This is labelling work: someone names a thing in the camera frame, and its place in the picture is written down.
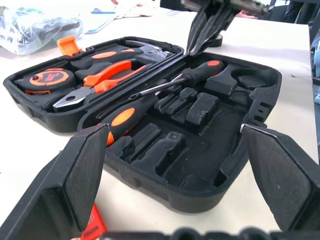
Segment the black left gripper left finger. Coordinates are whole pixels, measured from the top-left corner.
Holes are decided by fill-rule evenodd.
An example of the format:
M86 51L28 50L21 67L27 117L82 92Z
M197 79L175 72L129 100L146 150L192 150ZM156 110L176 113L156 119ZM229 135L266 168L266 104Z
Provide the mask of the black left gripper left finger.
M0 240L79 238L100 185L109 131L107 124L99 123L71 137L0 226Z

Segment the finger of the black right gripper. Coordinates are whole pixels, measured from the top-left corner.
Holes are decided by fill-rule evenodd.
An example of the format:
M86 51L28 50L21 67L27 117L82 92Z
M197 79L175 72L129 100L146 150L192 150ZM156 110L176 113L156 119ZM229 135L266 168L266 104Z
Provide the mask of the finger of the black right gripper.
M207 23L204 25L201 33L199 34L199 51L203 52L209 47L209 44L214 40L218 35L221 34L221 31L225 31L233 19L237 11L231 8L226 8L217 12L215 15L212 15Z
M187 40L187 53L202 53L212 43L213 23L218 12L217 7L201 8L194 17Z

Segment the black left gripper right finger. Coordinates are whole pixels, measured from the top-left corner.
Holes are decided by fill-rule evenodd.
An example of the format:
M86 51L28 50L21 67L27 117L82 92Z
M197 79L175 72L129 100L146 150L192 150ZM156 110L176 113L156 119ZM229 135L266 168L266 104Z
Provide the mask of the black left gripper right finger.
M280 231L274 240L320 240L320 165L291 137L243 124L255 182Z

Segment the black tape roll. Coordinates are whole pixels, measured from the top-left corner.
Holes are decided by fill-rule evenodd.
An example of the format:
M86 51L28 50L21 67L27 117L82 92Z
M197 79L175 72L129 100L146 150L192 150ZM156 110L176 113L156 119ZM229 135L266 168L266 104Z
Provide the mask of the black tape roll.
M208 45L209 48L218 48L223 43L223 36L219 34L215 39L211 41L211 43Z

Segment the small red box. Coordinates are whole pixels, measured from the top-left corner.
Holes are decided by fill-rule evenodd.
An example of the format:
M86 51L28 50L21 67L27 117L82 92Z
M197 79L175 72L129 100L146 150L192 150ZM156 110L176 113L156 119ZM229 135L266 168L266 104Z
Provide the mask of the small red box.
M106 232L107 227L100 215L96 203L94 203L87 227L82 233L80 240L98 240Z

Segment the black plastic tool case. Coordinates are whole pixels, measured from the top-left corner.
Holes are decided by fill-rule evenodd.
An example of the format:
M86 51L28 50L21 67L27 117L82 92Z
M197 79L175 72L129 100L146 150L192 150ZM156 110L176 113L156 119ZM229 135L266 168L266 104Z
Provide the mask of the black plastic tool case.
M77 108L55 112L53 104L82 87L71 67L77 61L104 51L128 48L125 41L162 48L166 58L119 82L100 94L87 96ZM201 52L185 54L182 47L147 38L127 36L88 47L74 56L61 56L8 76L3 84L27 114L49 129L68 133L95 126L128 103L130 95L168 83L180 73L219 60L225 68L190 87L175 85L161 91L159 100L143 118L105 153L105 164L127 185L158 197L172 209L201 213L214 208L247 163L240 134L242 124L265 126L281 88L281 73L269 66L242 59ZM50 94L28 95L15 80L62 68L73 72L77 85Z

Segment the orange case latch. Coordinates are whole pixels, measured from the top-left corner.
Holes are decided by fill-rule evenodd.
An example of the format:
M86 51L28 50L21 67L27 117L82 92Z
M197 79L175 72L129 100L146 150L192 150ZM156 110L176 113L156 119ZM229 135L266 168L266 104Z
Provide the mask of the orange case latch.
M57 42L57 46L64 56L74 56L82 51L76 43L76 37L74 35L60 38Z

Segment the black screwdriver orange end cap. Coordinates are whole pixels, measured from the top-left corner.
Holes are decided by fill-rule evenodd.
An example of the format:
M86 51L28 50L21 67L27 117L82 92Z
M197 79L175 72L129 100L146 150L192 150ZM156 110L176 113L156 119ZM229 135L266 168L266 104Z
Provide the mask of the black screwdriver orange end cap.
M157 93L164 89L173 87L175 85L194 87L197 84L204 82L208 78L219 74L224 68L225 68L225 65L220 60L206 61L196 68L184 69L181 72L181 76L176 80L135 93L131 95L128 99L130 101L137 100L145 95Z

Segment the black screwdriver orange oval grip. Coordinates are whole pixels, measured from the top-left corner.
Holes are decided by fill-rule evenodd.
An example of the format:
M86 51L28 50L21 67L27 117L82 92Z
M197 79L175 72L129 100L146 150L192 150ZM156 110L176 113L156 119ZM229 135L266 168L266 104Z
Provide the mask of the black screwdriver orange oval grip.
M155 94L146 95L130 101L105 117L100 123L108 124L109 133L106 146L112 145L128 133L158 100Z

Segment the clear lid with blue rim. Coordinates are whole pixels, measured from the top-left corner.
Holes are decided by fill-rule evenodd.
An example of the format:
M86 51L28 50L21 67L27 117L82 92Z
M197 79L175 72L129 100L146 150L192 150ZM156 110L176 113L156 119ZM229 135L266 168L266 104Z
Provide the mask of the clear lid with blue rim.
M103 29L117 17L115 9L94 8L82 17L83 30L85 34L94 34Z

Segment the black orange tape measure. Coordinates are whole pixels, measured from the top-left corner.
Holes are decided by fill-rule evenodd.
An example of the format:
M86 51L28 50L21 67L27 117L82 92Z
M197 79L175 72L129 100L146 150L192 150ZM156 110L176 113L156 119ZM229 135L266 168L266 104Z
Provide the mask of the black orange tape measure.
M77 85L73 72L63 68L49 68L13 83L27 95L46 95Z

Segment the clear plastic bag of parts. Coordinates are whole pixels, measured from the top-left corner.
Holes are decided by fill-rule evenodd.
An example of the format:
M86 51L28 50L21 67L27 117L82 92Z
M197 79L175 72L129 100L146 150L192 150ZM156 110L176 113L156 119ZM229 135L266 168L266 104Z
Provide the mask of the clear plastic bag of parts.
M0 5L0 47L13 54L30 55L49 42L82 33L78 14Z

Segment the orange handled pliers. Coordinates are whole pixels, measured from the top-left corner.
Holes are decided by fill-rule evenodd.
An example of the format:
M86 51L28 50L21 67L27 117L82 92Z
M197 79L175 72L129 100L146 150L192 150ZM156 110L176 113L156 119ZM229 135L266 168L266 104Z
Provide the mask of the orange handled pliers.
M83 86L58 100L53 104L53 110L58 113L77 108L89 95L104 93L150 66L132 58L116 63L95 63L88 69L77 70L75 76L83 81Z

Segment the black orange handled hammer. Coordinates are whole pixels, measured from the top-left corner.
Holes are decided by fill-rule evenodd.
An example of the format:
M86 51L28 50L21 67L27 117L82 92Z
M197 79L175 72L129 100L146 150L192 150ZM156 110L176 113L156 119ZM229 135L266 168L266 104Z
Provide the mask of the black orange handled hammer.
M126 40L124 43L128 45L128 48L96 53L80 60L71 61L70 65L75 70L86 70L93 64L102 62L117 63L133 59L136 56L142 57L152 63L160 62L167 57L166 52L162 48L150 43L134 40Z

